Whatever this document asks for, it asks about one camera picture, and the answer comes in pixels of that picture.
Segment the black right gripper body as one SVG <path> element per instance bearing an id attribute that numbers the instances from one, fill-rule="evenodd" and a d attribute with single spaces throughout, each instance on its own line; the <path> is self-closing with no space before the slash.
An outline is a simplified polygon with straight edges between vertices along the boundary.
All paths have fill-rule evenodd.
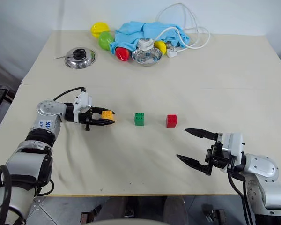
<path id="1" fill-rule="evenodd" d="M 224 156 L 222 150 L 223 144 L 221 142 L 215 142 L 215 144 L 211 145 L 211 147 L 207 150 L 205 162 L 209 170 L 211 171 L 213 166 L 224 169 L 229 162 L 229 158 Z"/>

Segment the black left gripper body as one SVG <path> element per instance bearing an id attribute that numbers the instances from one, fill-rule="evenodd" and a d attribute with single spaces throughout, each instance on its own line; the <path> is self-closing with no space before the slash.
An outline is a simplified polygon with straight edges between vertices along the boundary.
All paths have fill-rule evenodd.
<path id="1" fill-rule="evenodd" d="M 91 125 L 96 125 L 96 121 L 93 120 L 93 107 L 81 113 L 81 124 L 85 125 L 86 131 L 90 130 Z"/>

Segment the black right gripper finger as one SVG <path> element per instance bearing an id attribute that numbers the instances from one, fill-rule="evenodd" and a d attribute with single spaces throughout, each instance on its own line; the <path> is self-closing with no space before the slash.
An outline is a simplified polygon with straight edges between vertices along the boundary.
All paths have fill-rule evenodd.
<path id="1" fill-rule="evenodd" d="M 218 139 L 218 133 L 212 133 L 203 129 L 198 129 L 198 128 L 186 128 L 185 129 L 186 132 L 199 137 L 199 138 L 206 138 L 209 140 L 214 140 L 217 141 Z"/>
<path id="2" fill-rule="evenodd" d="M 177 154 L 176 155 L 182 162 L 184 162 L 186 165 L 188 165 L 189 167 L 200 171 L 202 173 L 204 173 L 205 175 L 210 176 L 211 175 L 211 171 L 212 171 L 212 167 L 209 165 L 202 165 L 200 164 L 200 162 L 198 160 L 195 160 L 193 158 L 190 157 L 186 157 L 186 156 L 182 156 Z"/>

